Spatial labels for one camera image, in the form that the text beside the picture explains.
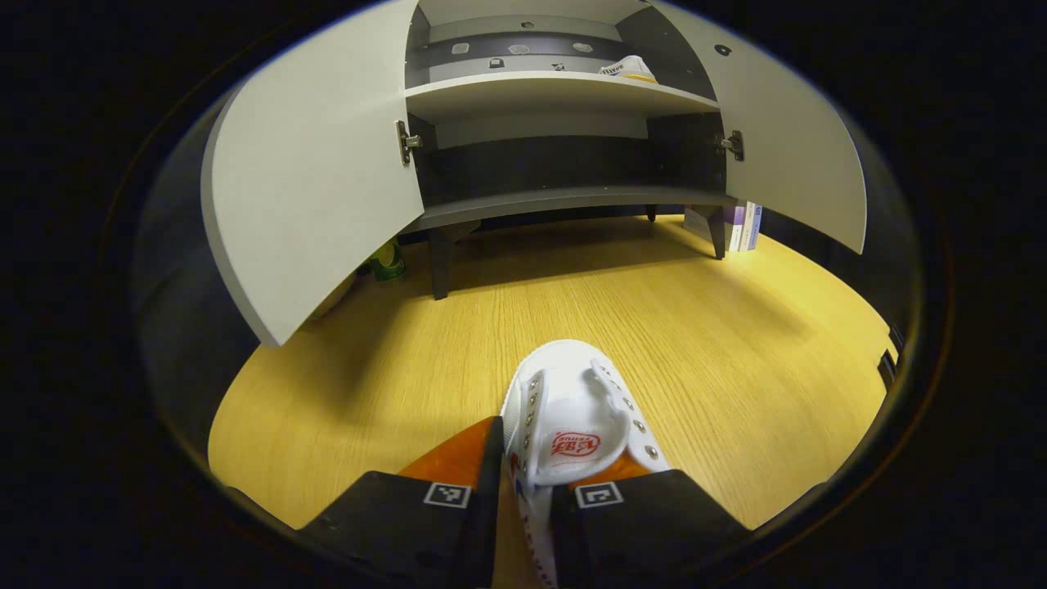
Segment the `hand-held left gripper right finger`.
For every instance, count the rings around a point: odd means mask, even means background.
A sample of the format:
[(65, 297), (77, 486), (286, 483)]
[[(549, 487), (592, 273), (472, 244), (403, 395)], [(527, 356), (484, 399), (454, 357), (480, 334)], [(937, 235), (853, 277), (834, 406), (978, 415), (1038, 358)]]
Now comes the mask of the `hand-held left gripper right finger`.
[(558, 588), (711, 588), (754, 533), (681, 470), (555, 486)]

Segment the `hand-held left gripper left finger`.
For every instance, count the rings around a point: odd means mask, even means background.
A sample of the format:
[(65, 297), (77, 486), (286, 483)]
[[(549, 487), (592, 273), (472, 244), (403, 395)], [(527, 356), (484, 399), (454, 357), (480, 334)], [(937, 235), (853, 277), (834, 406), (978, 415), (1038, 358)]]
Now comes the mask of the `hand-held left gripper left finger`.
[(500, 509), (502, 418), (395, 474), (372, 470), (299, 530), (372, 587), (489, 588)]

